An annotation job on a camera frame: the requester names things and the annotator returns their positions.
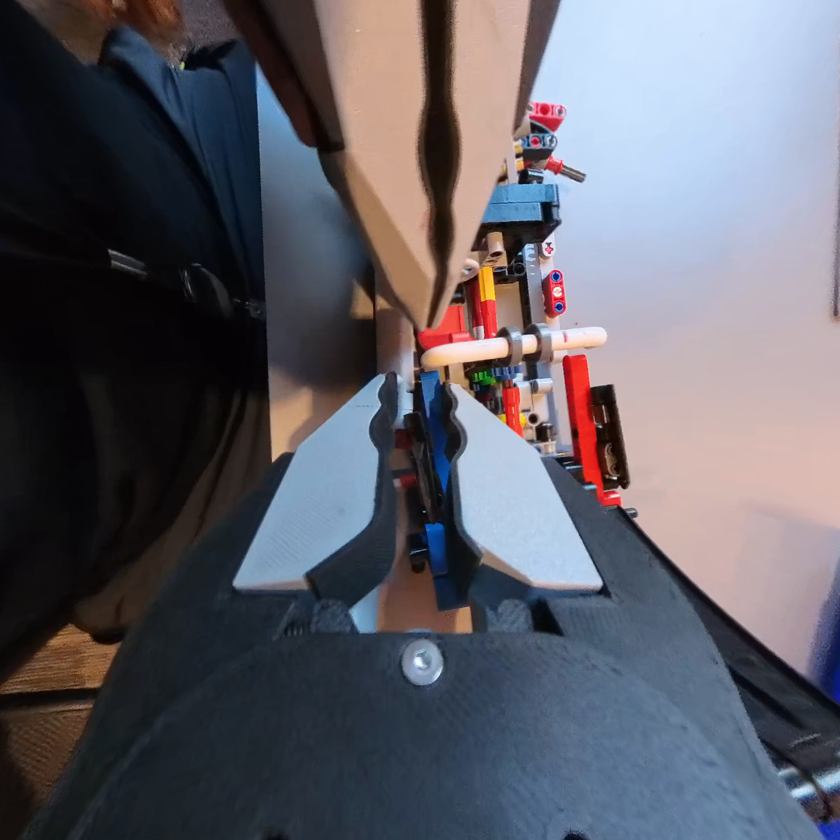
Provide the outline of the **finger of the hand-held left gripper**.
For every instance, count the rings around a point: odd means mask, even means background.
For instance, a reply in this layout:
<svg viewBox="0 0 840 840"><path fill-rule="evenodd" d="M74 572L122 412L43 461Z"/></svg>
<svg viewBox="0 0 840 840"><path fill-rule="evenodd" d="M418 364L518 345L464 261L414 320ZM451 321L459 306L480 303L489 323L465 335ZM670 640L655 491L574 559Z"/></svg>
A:
<svg viewBox="0 0 840 840"><path fill-rule="evenodd" d="M418 2L279 1L275 29L326 134L329 179L391 299L423 329L434 261L418 162L424 104Z"/></svg>
<svg viewBox="0 0 840 840"><path fill-rule="evenodd" d="M429 4L429 252L435 326L522 118L531 2Z"/></svg>

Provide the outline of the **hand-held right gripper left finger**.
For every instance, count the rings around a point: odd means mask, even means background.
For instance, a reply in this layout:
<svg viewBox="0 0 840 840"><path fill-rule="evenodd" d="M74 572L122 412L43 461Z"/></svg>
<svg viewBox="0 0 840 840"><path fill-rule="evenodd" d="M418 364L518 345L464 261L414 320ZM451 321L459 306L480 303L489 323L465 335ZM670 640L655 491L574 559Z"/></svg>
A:
<svg viewBox="0 0 840 840"><path fill-rule="evenodd" d="M290 459L233 580L237 592L303 593L354 607L396 554L395 373L377 375Z"/></svg>

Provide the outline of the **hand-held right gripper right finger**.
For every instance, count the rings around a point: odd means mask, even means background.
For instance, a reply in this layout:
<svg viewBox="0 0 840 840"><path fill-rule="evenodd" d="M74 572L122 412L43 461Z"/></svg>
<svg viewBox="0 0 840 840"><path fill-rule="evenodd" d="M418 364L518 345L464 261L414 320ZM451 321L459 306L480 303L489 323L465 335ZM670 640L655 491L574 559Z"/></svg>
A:
<svg viewBox="0 0 840 840"><path fill-rule="evenodd" d="M457 593L489 606L600 593L602 577L546 460L460 385L445 393Z"/></svg>

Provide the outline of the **toy brick vehicle model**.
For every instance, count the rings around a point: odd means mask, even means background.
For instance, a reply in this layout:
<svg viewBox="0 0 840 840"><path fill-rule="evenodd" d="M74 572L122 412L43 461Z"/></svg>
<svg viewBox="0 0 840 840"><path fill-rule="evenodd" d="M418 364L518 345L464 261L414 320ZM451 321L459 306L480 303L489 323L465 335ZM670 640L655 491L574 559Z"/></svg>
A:
<svg viewBox="0 0 840 840"><path fill-rule="evenodd" d="M419 356L412 415L415 458L426 517L425 533L412 537L412 567L428 564L444 609L466 602L466 556L444 524L445 492L454 490L445 454L445 387L460 365L474 407L509 425L547 464L564 469L597 502L593 519L606 535L615 521L629 547L667 576L680 592L714 660L727 672L775 772L825 838L838 838L838 700L815 687L703 593L665 557L622 506L631 480L613 385L593 385L582 354L605 336L563 342L549 333L565 312L563 273L553 263L553 233L560 225L559 189L545 180L561 175L582 183L585 174L553 156L565 108L530 101L516 131L498 185L481 220L443 321L416 337Z"/></svg>

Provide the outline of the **white blue brick panel assembly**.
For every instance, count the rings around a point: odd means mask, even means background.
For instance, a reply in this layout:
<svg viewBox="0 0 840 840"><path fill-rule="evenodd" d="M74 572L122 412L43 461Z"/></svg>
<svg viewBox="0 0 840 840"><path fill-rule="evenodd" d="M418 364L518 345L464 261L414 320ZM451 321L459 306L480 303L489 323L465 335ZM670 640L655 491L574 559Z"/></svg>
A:
<svg viewBox="0 0 840 840"><path fill-rule="evenodd" d="M377 297L374 303L374 322L376 370L381 374L397 374L396 424L402 426L405 415L414 410L414 327L399 308L382 297Z"/></svg>

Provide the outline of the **grey desk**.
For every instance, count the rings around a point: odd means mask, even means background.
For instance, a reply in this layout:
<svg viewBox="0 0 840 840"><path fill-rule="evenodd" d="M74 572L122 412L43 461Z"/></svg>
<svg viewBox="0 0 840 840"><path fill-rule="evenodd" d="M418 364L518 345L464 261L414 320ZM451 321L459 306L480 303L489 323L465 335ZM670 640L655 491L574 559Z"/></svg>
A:
<svg viewBox="0 0 840 840"><path fill-rule="evenodd" d="M598 326L626 503L811 675L838 580L838 2L562 2L564 323Z"/></svg>

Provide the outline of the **blue plastic bin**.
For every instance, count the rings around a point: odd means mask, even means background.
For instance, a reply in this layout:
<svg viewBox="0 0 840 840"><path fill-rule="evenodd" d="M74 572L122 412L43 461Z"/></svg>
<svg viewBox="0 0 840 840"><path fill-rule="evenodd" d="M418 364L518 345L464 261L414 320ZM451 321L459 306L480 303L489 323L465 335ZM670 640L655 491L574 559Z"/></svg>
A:
<svg viewBox="0 0 840 840"><path fill-rule="evenodd" d="M826 596L815 624L810 662L811 676L817 686L839 702L839 588Z"/></svg>

